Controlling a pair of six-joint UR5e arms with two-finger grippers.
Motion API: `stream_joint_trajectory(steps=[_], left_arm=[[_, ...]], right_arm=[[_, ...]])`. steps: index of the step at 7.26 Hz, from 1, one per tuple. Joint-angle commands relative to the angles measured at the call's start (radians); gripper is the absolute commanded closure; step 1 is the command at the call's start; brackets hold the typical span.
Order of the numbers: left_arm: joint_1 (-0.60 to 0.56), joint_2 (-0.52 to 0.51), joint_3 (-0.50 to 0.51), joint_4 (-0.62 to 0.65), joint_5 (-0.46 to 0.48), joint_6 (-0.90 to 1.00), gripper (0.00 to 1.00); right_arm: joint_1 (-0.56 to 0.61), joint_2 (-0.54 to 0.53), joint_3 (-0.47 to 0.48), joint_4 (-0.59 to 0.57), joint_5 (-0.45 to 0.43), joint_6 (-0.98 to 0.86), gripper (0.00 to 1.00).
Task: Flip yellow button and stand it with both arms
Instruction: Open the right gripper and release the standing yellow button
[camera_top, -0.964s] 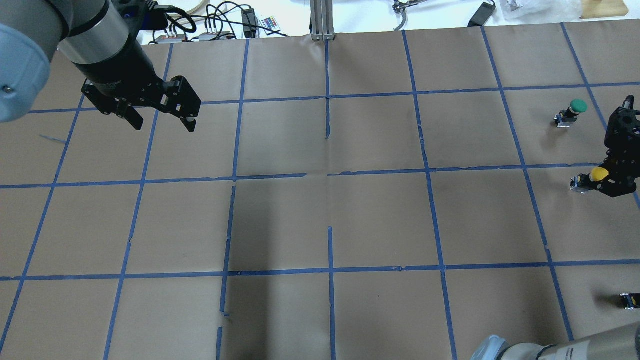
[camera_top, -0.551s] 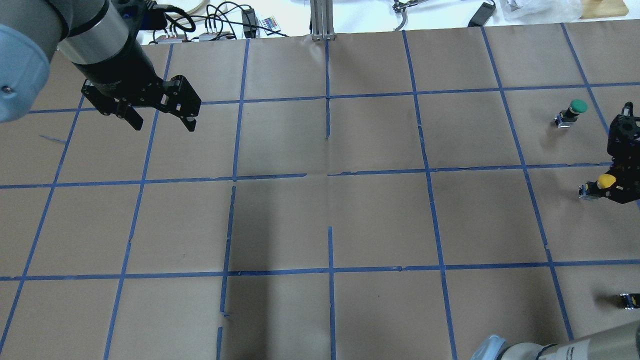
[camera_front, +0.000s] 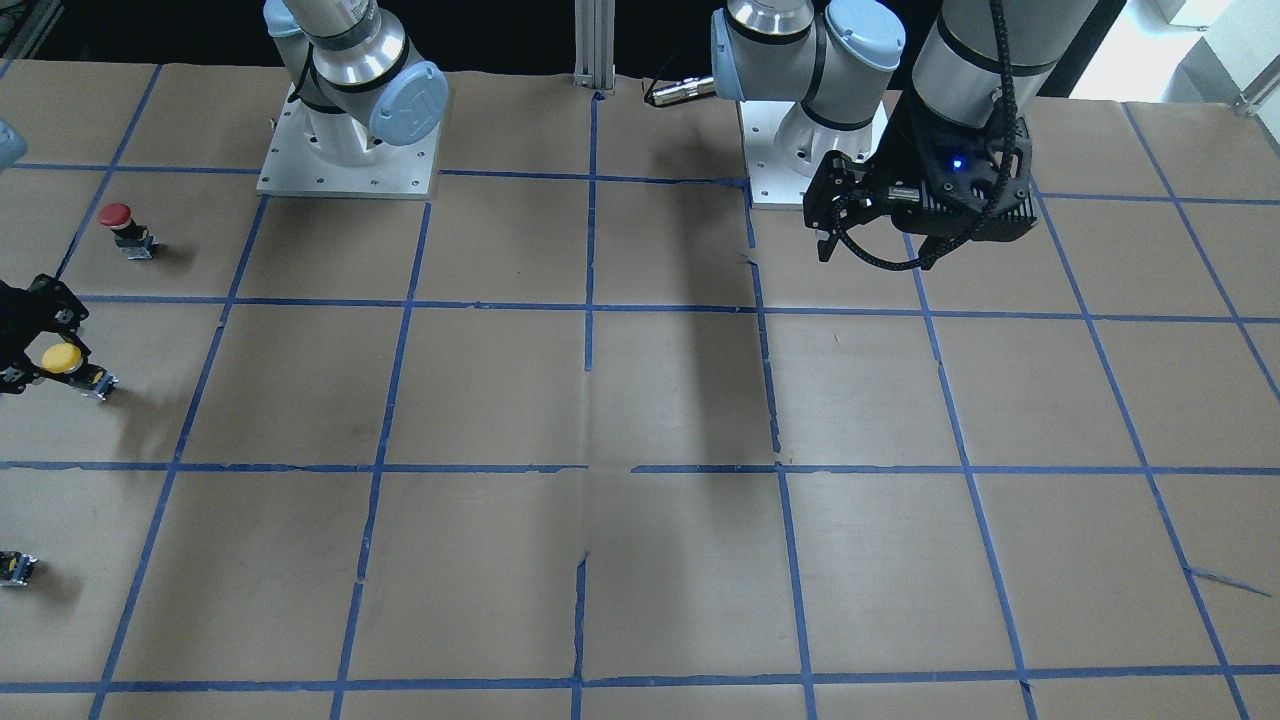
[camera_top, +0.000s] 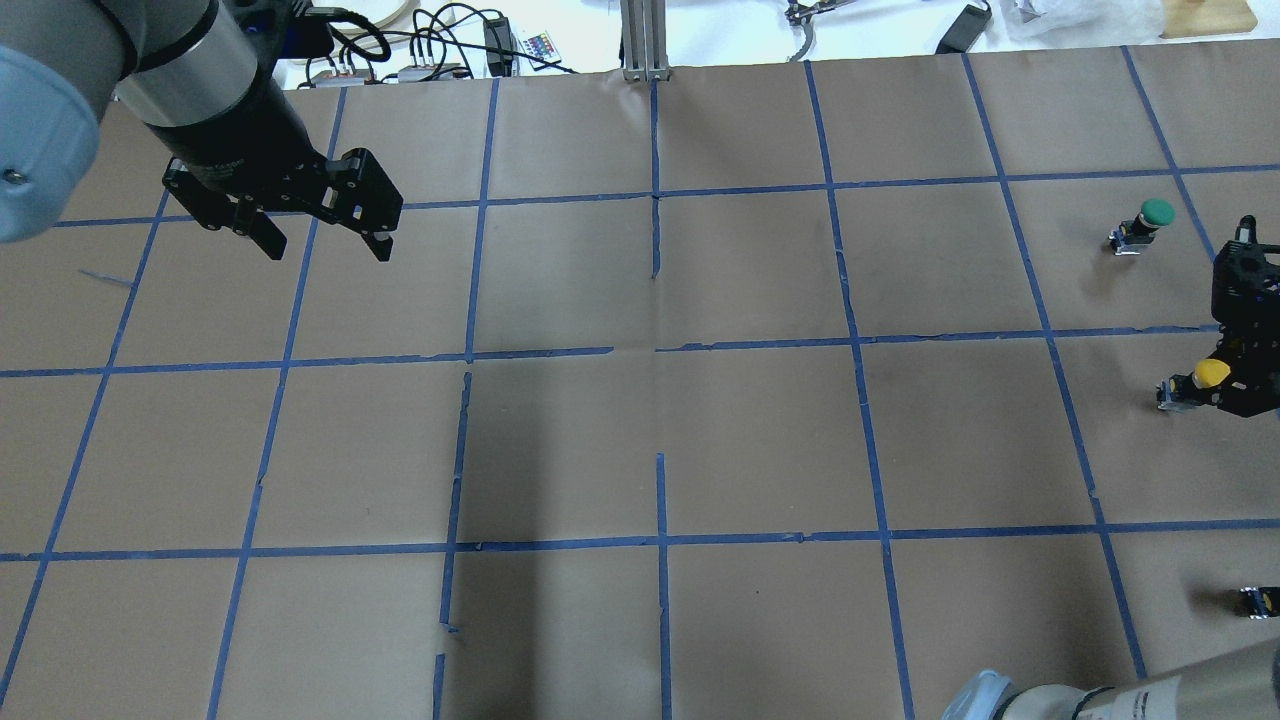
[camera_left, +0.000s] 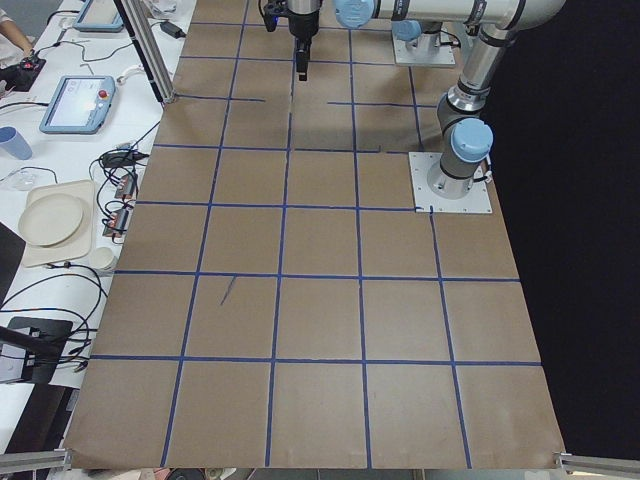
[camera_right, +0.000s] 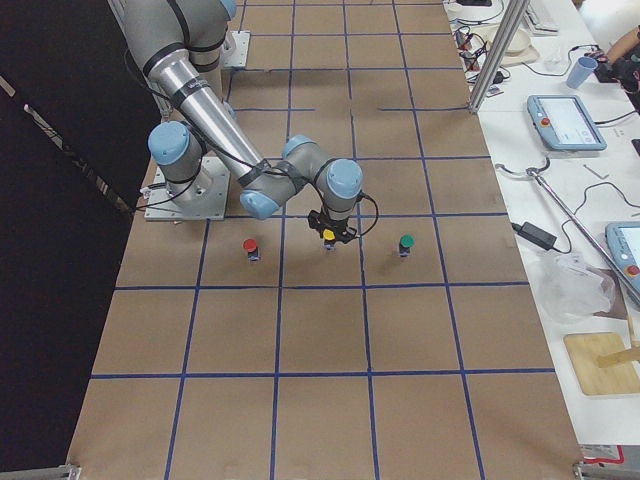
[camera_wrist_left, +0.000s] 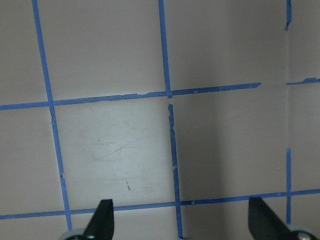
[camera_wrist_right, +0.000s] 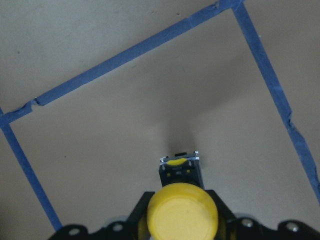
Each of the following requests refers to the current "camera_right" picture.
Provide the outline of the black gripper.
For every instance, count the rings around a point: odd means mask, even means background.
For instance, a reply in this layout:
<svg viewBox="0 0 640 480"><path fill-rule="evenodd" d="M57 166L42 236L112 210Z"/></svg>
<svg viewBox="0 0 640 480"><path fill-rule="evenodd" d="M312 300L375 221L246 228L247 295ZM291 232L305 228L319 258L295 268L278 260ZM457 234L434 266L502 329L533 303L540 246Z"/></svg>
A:
<svg viewBox="0 0 640 480"><path fill-rule="evenodd" d="M311 210L307 221L309 227L315 230L321 238L324 229L330 229L334 232L336 242L349 243L357 238L357 230L348 225L348 219L336 220L330 218L323 211Z"/></svg>

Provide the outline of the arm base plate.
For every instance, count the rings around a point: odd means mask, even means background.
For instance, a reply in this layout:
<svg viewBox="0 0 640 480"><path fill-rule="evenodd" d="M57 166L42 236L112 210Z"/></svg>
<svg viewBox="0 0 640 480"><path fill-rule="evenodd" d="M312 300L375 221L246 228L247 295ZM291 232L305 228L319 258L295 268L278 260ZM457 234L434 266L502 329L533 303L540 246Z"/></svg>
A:
<svg viewBox="0 0 640 480"><path fill-rule="evenodd" d="M220 50L220 67L223 70L245 69L248 60L251 32L228 30Z"/></svg>
<svg viewBox="0 0 640 480"><path fill-rule="evenodd" d="M223 220L226 210L230 172L214 155L206 155L201 160L201 170L195 182L176 200L171 200L166 188L164 174L156 168L154 182L159 188L149 192L144 218L150 222Z"/></svg>

